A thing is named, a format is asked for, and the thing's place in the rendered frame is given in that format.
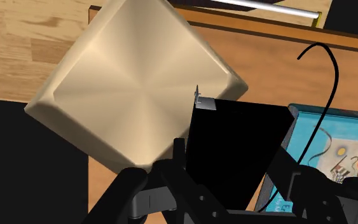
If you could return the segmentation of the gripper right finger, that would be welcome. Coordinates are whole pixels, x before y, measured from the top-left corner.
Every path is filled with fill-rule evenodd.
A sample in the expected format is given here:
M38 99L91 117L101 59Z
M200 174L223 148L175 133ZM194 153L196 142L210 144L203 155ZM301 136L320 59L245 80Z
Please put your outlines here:
M266 173L282 198L293 203L292 216L272 216L271 224L358 224L358 177L336 183L299 165L283 148Z

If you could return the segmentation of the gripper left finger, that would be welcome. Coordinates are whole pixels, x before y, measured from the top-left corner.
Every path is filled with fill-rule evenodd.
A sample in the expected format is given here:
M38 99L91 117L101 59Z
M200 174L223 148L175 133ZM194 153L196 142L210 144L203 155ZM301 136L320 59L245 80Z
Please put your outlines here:
M153 164L152 173L168 187L176 202L176 210L163 212L167 224L229 224L229 212L203 185L196 184L183 169L185 140L175 138L173 158ZM130 204L146 186L148 173L141 168L122 170L109 185L82 224L144 224L146 215L139 221L130 221Z

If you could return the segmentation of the blue book with abstract art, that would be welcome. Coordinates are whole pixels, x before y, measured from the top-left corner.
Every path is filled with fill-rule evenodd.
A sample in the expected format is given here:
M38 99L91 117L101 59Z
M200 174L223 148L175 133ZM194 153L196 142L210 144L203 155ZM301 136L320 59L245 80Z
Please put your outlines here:
M324 108L290 104L289 110L295 121L282 147L298 160ZM301 164L318 169L336 183L358 178L358 111L328 109Z

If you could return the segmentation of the black box with silver clip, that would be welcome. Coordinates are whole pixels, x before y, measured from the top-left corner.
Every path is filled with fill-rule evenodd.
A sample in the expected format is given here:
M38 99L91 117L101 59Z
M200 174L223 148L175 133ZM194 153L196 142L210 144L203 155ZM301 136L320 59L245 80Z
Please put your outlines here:
M244 210L288 133L286 106L202 97L195 102L186 172L228 210Z

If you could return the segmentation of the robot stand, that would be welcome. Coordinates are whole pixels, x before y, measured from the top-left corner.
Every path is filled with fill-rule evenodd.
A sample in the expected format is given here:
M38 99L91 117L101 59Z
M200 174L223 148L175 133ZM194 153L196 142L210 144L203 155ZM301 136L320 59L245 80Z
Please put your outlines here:
M88 214L88 156L0 101L0 224L81 224Z

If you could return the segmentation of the beige square plate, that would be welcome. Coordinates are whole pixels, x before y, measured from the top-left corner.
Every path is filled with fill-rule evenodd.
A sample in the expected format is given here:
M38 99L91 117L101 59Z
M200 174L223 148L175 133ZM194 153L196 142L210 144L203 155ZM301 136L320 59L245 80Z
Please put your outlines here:
M107 0L25 112L113 172L150 170L188 133L196 90L247 89L167 0Z

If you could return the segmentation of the brown wooden table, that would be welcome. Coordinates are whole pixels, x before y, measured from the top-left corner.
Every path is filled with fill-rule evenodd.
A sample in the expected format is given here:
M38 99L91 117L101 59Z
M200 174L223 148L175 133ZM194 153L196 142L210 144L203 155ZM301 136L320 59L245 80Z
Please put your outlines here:
M358 35L190 6L175 9L246 81L243 101L325 105L334 72L326 52L313 47L322 42L340 68L333 107L358 111Z

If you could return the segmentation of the white bar with yellow brackets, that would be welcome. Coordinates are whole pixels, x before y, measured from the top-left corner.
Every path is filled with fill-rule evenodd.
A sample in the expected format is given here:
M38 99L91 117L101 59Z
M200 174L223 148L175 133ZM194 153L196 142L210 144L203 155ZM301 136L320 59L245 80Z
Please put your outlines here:
M232 4L237 6L245 6L249 8L255 8L255 9L266 10L266 11L274 11L274 12L284 13L288 15L296 15L300 17L312 18L313 21L311 27L317 27L319 25L320 18L322 15L321 11L301 10L297 8L287 7L287 6L262 3L262 2L251 1L251 0L212 0L212 1Z

